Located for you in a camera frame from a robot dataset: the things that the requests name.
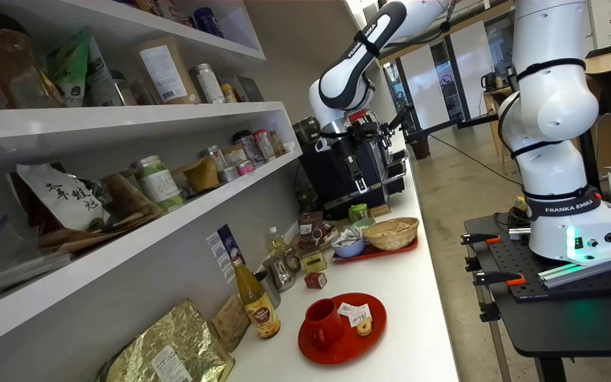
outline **shelf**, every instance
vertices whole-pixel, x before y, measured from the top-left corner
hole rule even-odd
[[[175,36],[186,63],[207,62],[216,72],[243,72],[265,62],[261,47],[219,39],[195,27],[138,11],[115,0],[0,0],[0,11],[14,18],[39,51],[80,27],[90,27],[108,63],[135,45],[156,36]]]
[[[221,207],[223,202],[234,197],[243,189],[261,183],[268,175],[294,162],[299,156],[301,156],[299,149],[292,152],[286,152],[257,167],[252,175],[234,179],[233,183],[226,183],[205,193],[204,197],[196,197],[185,203],[182,209],[0,300],[0,338],[21,326],[25,321],[42,314],[44,310],[58,303],[60,300],[69,297],[71,294],[80,291],[88,283],[106,277],[121,264],[141,254],[146,248],[154,246],[163,238],[182,230],[185,226],[209,213],[211,209]]]
[[[0,165],[282,113],[279,103],[0,110]]]

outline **coffee machine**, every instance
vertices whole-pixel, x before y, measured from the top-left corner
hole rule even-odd
[[[316,119],[302,119],[292,128],[302,149],[301,165],[318,195],[318,211],[322,211],[325,218],[346,218],[350,203],[382,207],[387,202],[387,195],[405,189],[403,175],[407,156],[405,151],[387,152],[391,124],[380,125],[371,115],[363,115],[350,124],[346,135],[338,135],[338,141],[351,149],[356,167],[366,183],[365,193],[356,189],[338,145],[328,149],[318,147],[322,133]]]

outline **floor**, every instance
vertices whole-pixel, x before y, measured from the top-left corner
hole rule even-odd
[[[500,373],[489,329],[476,319],[457,243],[467,218],[507,211],[516,202],[519,177],[511,162],[496,159],[488,125],[440,129],[428,145],[430,158],[412,163],[457,373],[461,382],[496,382]],[[500,334],[511,381],[536,381],[534,363],[509,347],[503,326]],[[564,361],[564,369],[569,382],[611,382],[611,358]]]

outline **robotic arm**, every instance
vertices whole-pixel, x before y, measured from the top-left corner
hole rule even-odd
[[[569,270],[540,274],[557,280],[566,272],[611,265],[611,203],[587,186],[581,156],[570,139],[587,131],[597,103],[587,91],[581,24],[587,0],[517,0],[516,50],[519,91],[503,103],[500,135],[522,175],[529,207],[529,250],[570,261]],[[338,145],[347,170],[366,189],[346,133],[347,113],[365,109],[372,86],[365,70],[387,43],[420,36],[449,11],[451,0],[390,0],[354,39],[347,53],[309,87],[309,107],[328,145]]]

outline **cup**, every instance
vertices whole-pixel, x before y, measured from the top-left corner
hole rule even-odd
[[[344,336],[344,323],[332,300],[320,300],[307,308],[302,334],[322,351],[331,349]]]

